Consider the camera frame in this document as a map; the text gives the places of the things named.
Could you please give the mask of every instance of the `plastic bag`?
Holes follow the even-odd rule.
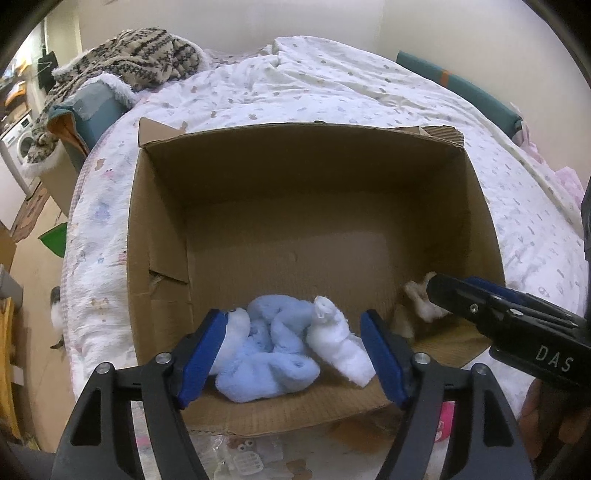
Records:
[[[214,480],[274,480],[292,478],[283,461],[283,445],[274,435],[241,438],[213,437],[217,455]]]

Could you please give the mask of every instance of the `striped fluffy blanket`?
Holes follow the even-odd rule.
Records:
[[[133,91],[156,87],[168,80],[180,80],[195,73],[203,51],[193,43],[169,34],[162,28],[141,28],[121,32],[115,38],[55,69],[55,86],[49,91],[45,107],[33,125],[35,144],[27,163],[42,162],[53,152],[58,138],[47,131],[48,112],[66,100],[88,80],[110,73],[120,77]]]

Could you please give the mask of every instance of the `blue gripper pad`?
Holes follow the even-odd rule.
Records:
[[[206,329],[200,332],[200,328],[194,333],[194,335],[200,335],[201,338],[183,369],[183,384],[177,396],[181,408],[187,408],[193,400],[201,395],[213,361],[216,359],[217,351],[226,336],[228,315],[220,310],[213,312],[215,314],[210,312],[203,321],[205,324],[203,326]]]
[[[498,295],[499,297],[510,301],[511,303],[516,303],[519,305],[527,304],[527,298],[525,294],[522,294],[518,291],[511,290],[510,288],[501,287],[496,283],[489,282],[488,280],[484,280],[480,277],[468,277],[465,279],[466,283],[470,285],[474,285],[475,287],[481,288],[482,290],[486,290],[493,295]]]
[[[361,316],[361,339],[386,398],[398,407],[406,408],[411,395],[408,390],[413,381],[410,364],[413,351],[406,340],[387,331],[383,320],[373,311]],[[392,351],[394,348],[398,359]]]

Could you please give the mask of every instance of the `bed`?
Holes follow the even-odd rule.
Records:
[[[465,136],[491,210],[507,285],[583,313],[587,264],[579,208],[546,165],[520,150],[470,103],[393,61],[321,38],[284,37],[252,54],[208,55],[209,70],[144,94],[103,135],[80,172],[61,284],[76,396],[98,363],[136,364],[126,235],[143,116],[186,132],[271,122],[451,125]],[[531,378],[486,352],[477,360],[491,366],[518,412]],[[136,413],[138,445],[152,478],[157,473]],[[290,435],[292,445],[317,441],[312,433]],[[334,445],[325,447],[335,455]],[[318,445],[309,449],[322,451]],[[374,478],[383,458],[353,458],[343,465],[351,478]],[[323,465],[314,471],[320,478],[322,469],[331,471]]]

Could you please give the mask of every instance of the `teal cushion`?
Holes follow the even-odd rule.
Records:
[[[439,84],[442,78],[447,80],[444,86],[448,90],[457,93],[478,108],[485,117],[503,130],[507,137],[512,138],[521,129],[522,118],[517,113],[462,77],[444,74],[446,71],[441,67],[403,51],[398,53],[396,62],[411,72]]]
[[[101,135],[129,109],[121,104],[113,91],[102,82],[89,83],[62,103],[53,106],[48,115],[73,115],[77,136],[86,144],[88,151],[99,141]],[[84,154],[64,142],[64,146],[77,171],[80,171]]]

